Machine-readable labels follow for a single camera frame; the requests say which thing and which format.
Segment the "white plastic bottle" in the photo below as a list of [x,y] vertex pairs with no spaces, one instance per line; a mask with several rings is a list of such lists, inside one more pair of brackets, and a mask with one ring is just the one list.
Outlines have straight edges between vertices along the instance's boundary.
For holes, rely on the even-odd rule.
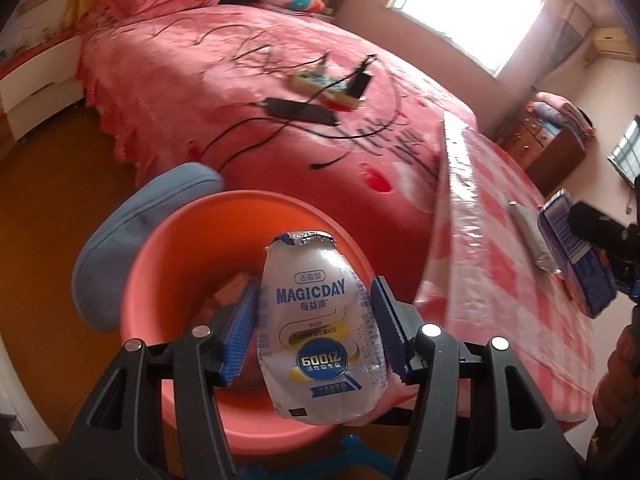
[[315,425],[369,412],[385,391],[386,367],[359,277],[327,233],[288,233],[267,252],[257,345],[276,411]]

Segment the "bright window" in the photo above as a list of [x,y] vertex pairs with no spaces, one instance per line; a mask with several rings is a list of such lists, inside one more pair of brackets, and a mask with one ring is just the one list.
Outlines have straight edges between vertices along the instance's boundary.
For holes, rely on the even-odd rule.
[[497,75],[545,0],[393,0],[391,7],[443,36]]

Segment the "white drawer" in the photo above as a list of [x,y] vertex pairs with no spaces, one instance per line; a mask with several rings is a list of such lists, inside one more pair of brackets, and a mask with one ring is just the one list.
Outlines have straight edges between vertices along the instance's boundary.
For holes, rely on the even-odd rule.
[[83,96],[82,85],[72,77],[27,97],[6,114],[14,139],[20,139],[42,121],[79,101]]
[[80,57],[80,43],[80,36],[74,36],[38,54],[4,76],[0,80],[0,102],[4,111],[11,111],[46,86],[74,77]]

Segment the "blue bristle pad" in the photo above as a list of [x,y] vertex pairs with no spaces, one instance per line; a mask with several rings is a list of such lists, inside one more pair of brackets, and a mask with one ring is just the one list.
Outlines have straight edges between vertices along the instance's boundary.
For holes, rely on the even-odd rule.
[[249,343],[254,334],[260,287],[255,281],[250,284],[252,288],[249,291],[245,288],[242,298],[239,300],[241,304],[225,342],[225,361],[220,375],[227,385],[240,375]]
[[371,284],[371,306],[380,330],[382,346],[391,363],[391,369],[404,381],[408,374],[409,343],[402,334],[391,304],[378,280],[374,280]]

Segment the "blue circle logo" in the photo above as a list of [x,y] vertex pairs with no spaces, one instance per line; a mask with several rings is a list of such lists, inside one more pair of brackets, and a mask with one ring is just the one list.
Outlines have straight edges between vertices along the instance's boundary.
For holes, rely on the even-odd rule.
[[347,371],[347,351],[335,339],[316,337],[298,351],[298,368],[315,381],[333,381]]

